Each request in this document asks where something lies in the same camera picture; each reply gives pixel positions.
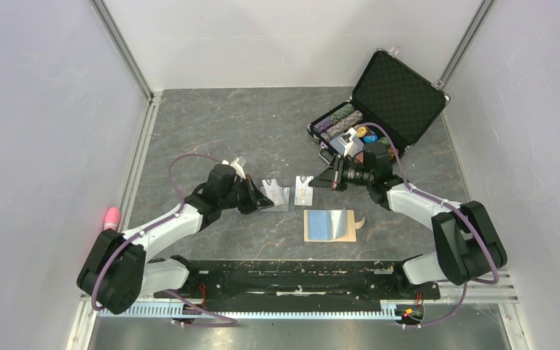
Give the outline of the silver credit card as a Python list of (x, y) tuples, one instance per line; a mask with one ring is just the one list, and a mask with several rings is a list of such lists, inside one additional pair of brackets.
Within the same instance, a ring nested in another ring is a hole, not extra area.
[(314, 201), (314, 189), (311, 186), (311, 181), (314, 176), (301, 176), (295, 177), (295, 198), (294, 204), (296, 206), (312, 206)]
[(275, 203), (275, 206), (285, 204), (284, 189), (278, 184), (277, 179), (264, 179), (262, 185), (265, 195)]

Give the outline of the blue round poker chip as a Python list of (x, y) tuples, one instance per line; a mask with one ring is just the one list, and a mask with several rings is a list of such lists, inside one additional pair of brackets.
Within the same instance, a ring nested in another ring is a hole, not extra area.
[(377, 142), (378, 141), (378, 136), (376, 134), (366, 135), (366, 136), (362, 137), (362, 141), (365, 144)]

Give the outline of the black poker chip case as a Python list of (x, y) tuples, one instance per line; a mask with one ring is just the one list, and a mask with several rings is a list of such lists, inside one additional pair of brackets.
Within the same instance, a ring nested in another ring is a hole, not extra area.
[(306, 130), (331, 155), (338, 151), (323, 134), (337, 124), (333, 114), (352, 105), (362, 119), (352, 123), (375, 123), (391, 137), (402, 157), (441, 114), (450, 101), (447, 93), (405, 65), (392, 53), (376, 50), (368, 61), (350, 98), (312, 121)]

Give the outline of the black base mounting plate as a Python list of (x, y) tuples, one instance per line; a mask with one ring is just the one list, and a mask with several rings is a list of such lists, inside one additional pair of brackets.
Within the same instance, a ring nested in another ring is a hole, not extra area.
[(187, 260), (178, 294), (210, 311), (377, 311), (382, 300), (438, 300), (435, 282), (400, 281), (385, 260)]

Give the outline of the clear sleeve with credit cards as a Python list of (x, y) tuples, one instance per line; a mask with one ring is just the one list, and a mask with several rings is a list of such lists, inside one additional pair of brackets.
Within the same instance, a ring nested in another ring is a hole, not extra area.
[(279, 187), (280, 194), (275, 194), (270, 197), (273, 201), (273, 206), (263, 209), (263, 212), (288, 212), (290, 207), (290, 193), (289, 187)]

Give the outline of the pink cylindrical object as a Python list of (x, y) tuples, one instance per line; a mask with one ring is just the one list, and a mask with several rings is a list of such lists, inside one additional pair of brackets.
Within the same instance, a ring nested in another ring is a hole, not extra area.
[(110, 207), (104, 215), (103, 230), (118, 231), (121, 221), (121, 211), (117, 207)]

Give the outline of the pink brown poker chip row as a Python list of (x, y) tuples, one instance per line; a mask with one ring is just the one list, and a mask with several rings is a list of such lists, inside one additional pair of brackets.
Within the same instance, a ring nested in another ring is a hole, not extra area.
[(321, 137), (325, 141), (331, 141), (336, 136), (341, 135), (348, 129), (356, 124), (359, 124), (363, 119), (363, 113), (359, 110), (353, 111), (351, 114), (344, 117), (342, 120), (338, 121), (336, 124), (328, 128), (326, 131), (321, 133)]

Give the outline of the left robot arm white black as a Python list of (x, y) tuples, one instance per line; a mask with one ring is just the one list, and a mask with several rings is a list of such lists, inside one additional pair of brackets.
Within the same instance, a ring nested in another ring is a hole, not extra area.
[(77, 286), (90, 296), (94, 310), (113, 314), (129, 309), (141, 295), (176, 291), (191, 297), (199, 290), (199, 276), (179, 260), (153, 262), (152, 258), (201, 232), (224, 210), (251, 214), (273, 205), (242, 166), (224, 161), (167, 213), (122, 233), (113, 228), (102, 230), (79, 272)]

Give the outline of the purple green poker chip row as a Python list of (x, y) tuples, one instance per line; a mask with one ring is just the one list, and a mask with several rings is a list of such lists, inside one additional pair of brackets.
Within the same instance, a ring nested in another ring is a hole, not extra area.
[(352, 104), (345, 104), (341, 108), (332, 112), (330, 115), (325, 117), (323, 120), (314, 124), (314, 130), (318, 133), (323, 133), (327, 129), (331, 128), (335, 124), (339, 123), (344, 117), (347, 117), (355, 111)]

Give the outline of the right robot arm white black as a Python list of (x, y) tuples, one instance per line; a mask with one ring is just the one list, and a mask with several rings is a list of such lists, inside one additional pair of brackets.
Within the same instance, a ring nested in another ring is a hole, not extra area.
[(420, 190), (393, 172), (389, 151), (381, 143), (366, 144), (358, 163), (336, 155), (309, 184), (334, 191), (344, 191), (350, 184), (363, 186), (374, 203), (432, 231), (435, 252), (405, 260), (392, 277), (392, 289), (400, 297), (413, 296), (431, 281), (486, 283), (482, 277), (486, 273), (493, 275), (488, 283), (496, 284), (508, 255), (485, 206), (478, 201), (448, 201)]

